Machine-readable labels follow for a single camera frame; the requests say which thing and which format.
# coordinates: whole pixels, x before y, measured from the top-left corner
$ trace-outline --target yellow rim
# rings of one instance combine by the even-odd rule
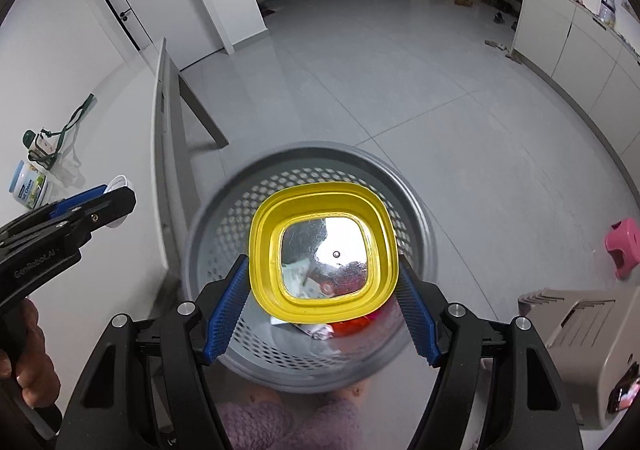
[[[294,297],[282,279],[282,237],[295,223],[326,217],[347,217],[358,224],[367,253],[367,281],[362,289],[344,296]],[[254,215],[249,273],[258,304],[281,320],[311,324],[367,315],[389,299],[398,281],[396,237],[385,205],[369,189],[354,183],[314,183],[276,192]]]

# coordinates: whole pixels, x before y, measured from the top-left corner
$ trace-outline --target gray laundry basket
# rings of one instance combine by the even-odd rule
[[[363,185],[384,202],[400,253],[424,280],[435,281],[436,247],[424,204],[398,172],[377,157],[337,143],[293,144],[245,166],[203,205],[191,227],[183,287],[194,300],[205,284],[224,278],[247,253],[251,221],[276,191],[323,181]],[[395,299],[363,331],[314,340],[293,325],[270,324],[249,295],[220,361],[234,372],[277,390],[328,392],[370,376],[402,351],[410,336]]]

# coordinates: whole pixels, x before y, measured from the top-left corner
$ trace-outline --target blue gripper pad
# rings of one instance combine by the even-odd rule
[[[412,282],[409,272],[400,264],[395,290],[402,316],[414,341],[415,350],[433,366],[440,358],[437,346],[436,324],[429,314],[420,293]]]
[[[249,296],[251,290],[249,259],[245,258],[236,273],[227,276],[229,277],[232,280],[209,319],[207,343],[202,351],[209,365],[228,348],[244,303]]]

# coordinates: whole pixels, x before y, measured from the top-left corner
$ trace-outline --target beige plastic stool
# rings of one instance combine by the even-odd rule
[[[640,362],[640,288],[612,291],[545,289],[518,298],[564,383],[581,429],[606,428],[609,395]]]

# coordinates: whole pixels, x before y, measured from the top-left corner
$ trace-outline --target blue jar lid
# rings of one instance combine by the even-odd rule
[[[10,194],[14,193],[15,185],[18,182],[18,176],[20,175],[20,172],[22,172],[22,167],[23,166],[24,166],[24,161],[20,161],[18,163],[18,167],[15,169],[14,178],[12,179],[11,185],[9,186],[9,193]]]

